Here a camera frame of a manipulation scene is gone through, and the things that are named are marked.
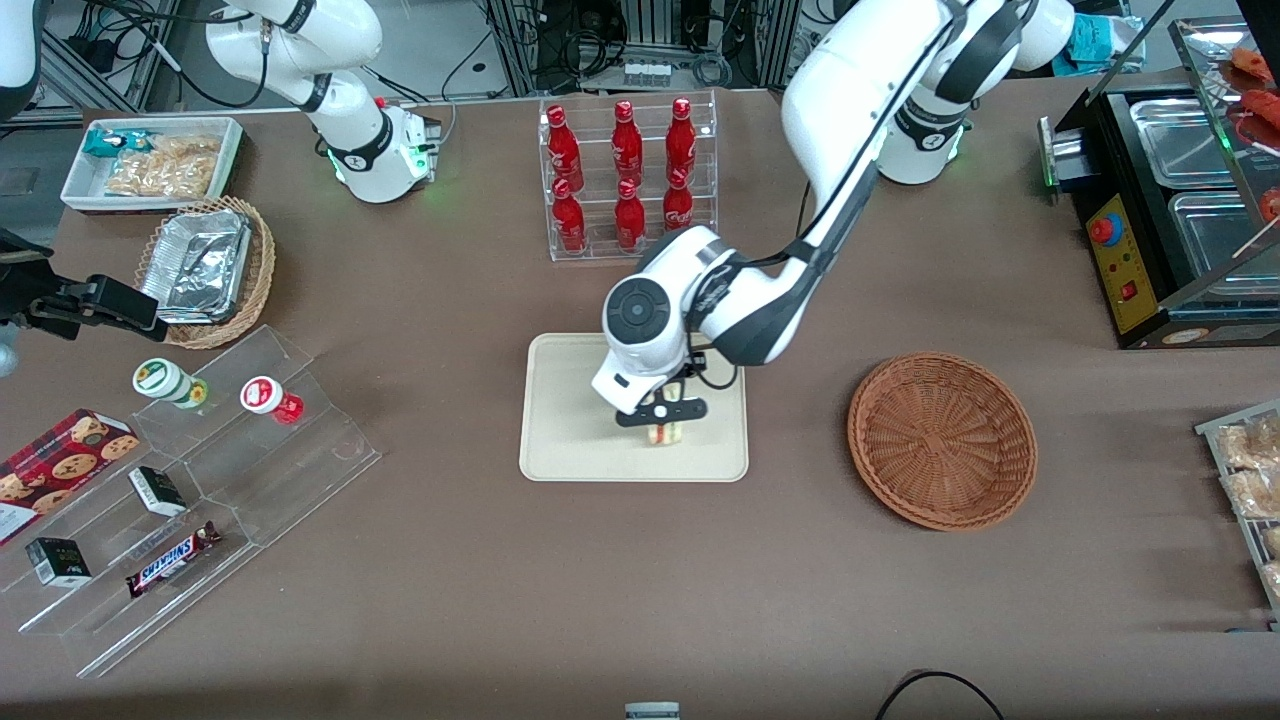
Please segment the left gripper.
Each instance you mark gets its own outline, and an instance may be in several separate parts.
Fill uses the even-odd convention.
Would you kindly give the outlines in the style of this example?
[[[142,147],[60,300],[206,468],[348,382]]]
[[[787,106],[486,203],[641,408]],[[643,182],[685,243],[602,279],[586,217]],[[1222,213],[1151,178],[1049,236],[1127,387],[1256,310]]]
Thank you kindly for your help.
[[[681,443],[687,421],[705,418],[709,410],[704,398],[685,393],[686,380],[705,361],[685,363],[672,373],[641,375],[628,372],[623,360],[621,354],[608,350],[591,379],[591,387],[616,410],[616,423],[623,428],[645,427],[646,441],[653,446],[657,446],[657,427],[678,423],[677,443]]]

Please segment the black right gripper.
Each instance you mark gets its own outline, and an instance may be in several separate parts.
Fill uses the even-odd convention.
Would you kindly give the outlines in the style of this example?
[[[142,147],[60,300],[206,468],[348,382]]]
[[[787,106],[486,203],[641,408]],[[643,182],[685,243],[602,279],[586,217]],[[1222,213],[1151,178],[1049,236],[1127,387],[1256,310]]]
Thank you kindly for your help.
[[[151,296],[108,275],[88,278],[88,300],[72,288],[78,281],[51,266],[52,250],[1,229],[1,323],[74,341],[82,325],[106,325],[154,342],[166,338],[166,323]]]

